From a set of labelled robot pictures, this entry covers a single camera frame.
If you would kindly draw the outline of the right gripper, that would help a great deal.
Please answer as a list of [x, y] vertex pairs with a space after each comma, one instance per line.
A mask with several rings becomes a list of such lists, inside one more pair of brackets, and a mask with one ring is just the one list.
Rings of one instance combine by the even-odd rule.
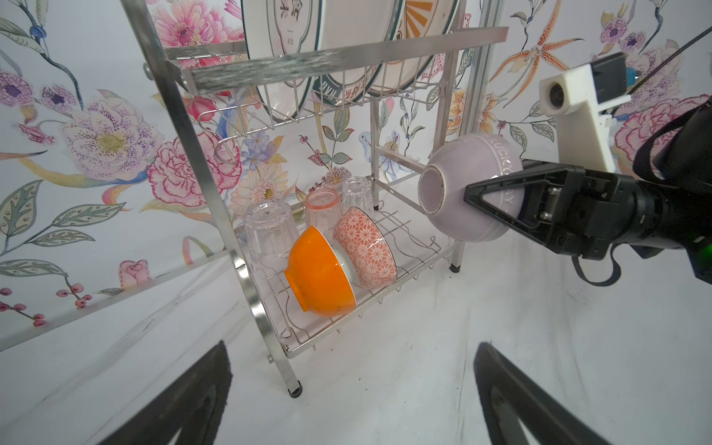
[[650, 258], [668, 246], [658, 232], [661, 190], [622, 174], [525, 161], [519, 172], [467, 185], [464, 202], [562, 255], [600, 260], [610, 246], [629, 244]]

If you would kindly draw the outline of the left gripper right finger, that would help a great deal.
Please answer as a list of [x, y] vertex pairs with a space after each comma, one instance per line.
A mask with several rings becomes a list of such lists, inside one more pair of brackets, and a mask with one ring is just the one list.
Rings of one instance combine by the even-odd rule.
[[606, 444], [495, 346], [478, 345], [474, 374], [492, 444]]

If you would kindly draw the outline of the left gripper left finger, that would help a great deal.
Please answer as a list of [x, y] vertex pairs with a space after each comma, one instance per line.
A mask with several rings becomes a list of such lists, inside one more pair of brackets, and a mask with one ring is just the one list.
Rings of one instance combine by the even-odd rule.
[[213, 444], [232, 382], [221, 341], [104, 444]]

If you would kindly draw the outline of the orange bowl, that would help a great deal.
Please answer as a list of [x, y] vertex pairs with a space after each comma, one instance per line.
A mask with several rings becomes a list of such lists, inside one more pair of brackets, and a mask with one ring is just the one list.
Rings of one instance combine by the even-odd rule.
[[357, 306], [352, 284], [339, 256], [313, 226], [299, 236], [289, 252], [285, 277], [300, 308], [306, 313], [335, 317], [349, 313]]

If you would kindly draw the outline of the red floral patterned bowl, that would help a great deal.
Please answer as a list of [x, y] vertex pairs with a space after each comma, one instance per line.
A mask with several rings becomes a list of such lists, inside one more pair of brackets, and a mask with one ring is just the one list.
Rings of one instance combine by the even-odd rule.
[[363, 289], [380, 290], [396, 282], [396, 261], [376, 223], [363, 210], [351, 207], [334, 229], [334, 239], [352, 262]]

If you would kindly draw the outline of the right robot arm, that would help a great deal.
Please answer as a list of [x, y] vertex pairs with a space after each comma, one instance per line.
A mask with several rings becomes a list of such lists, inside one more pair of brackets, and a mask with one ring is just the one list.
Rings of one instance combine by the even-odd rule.
[[467, 185], [464, 201], [520, 235], [581, 260], [631, 246], [643, 259], [685, 250], [711, 281], [711, 103], [664, 125], [642, 145], [634, 176], [527, 161], [522, 172]]

